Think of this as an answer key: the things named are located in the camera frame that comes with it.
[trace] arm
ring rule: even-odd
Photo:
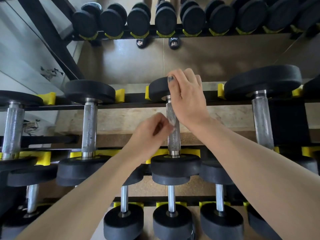
[[[169,73],[173,110],[215,155],[231,179],[282,239],[318,239],[320,177],[211,118],[201,78]]]
[[[89,240],[122,184],[152,157],[172,130],[162,113],[143,121],[117,155],[51,206],[16,240]]]

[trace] hand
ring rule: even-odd
[[[141,164],[156,153],[173,130],[168,119],[162,113],[156,113],[138,125],[121,151],[136,158]]]
[[[191,132],[195,125],[211,120],[199,75],[188,68],[168,74],[171,103],[178,120]]]

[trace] forearm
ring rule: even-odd
[[[191,131],[283,239],[318,237],[319,228],[310,222],[320,221],[318,175],[214,119],[195,125]]]
[[[89,240],[138,161],[126,151],[56,202],[16,239]]]

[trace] beige floor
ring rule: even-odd
[[[104,9],[109,4],[118,2],[124,6],[127,13],[132,6],[142,0],[98,0]],[[210,0],[196,0],[202,8]],[[152,0],[151,24],[154,24],[155,4]],[[304,78],[312,78],[319,71],[316,64],[320,61],[314,45],[319,38],[312,41],[299,39],[294,42],[288,34],[252,35],[229,37],[182,38],[182,46],[178,50],[171,50],[168,39],[154,39],[147,48],[141,50],[136,46],[136,40],[104,40],[102,47],[91,47],[85,42],[81,51],[78,65],[86,79],[107,84],[148,84],[153,80],[165,76],[169,71],[177,68],[192,68],[202,77],[204,82],[225,82],[239,72],[272,64],[298,65]],[[309,125],[312,129],[319,127],[319,113],[314,105],[309,106],[311,117]],[[136,125],[156,111],[163,112],[163,108],[155,109],[114,109],[99,110],[98,146],[123,146]],[[247,137],[254,140],[254,127],[250,105],[214,106],[209,108],[212,116],[218,118],[228,127],[233,127]],[[59,115],[56,132],[81,133],[82,111],[62,111]],[[184,137],[183,145],[199,143],[185,128],[188,137]],[[72,190],[71,187],[53,187],[54,182],[42,185],[41,197],[60,197]],[[129,187],[130,196],[166,196],[166,187],[154,183],[150,176]],[[191,177],[189,183],[176,187],[177,196],[206,196],[215,195],[213,184],[206,183],[198,176]],[[154,207],[145,207],[144,232],[147,239],[155,239],[152,230],[152,213]],[[197,239],[209,239],[199,226],[199,207],[189,207],[196,216]],[[245,219],[245,239],[262,239],[248,225],[244,207],[236,207]],[[98,226],[92,240],[104,239],[102,223]]]

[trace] left hand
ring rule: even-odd
[[[162,113],[156,113],[138,125],[122,152],[143,163],[156,153],[173,129]]]

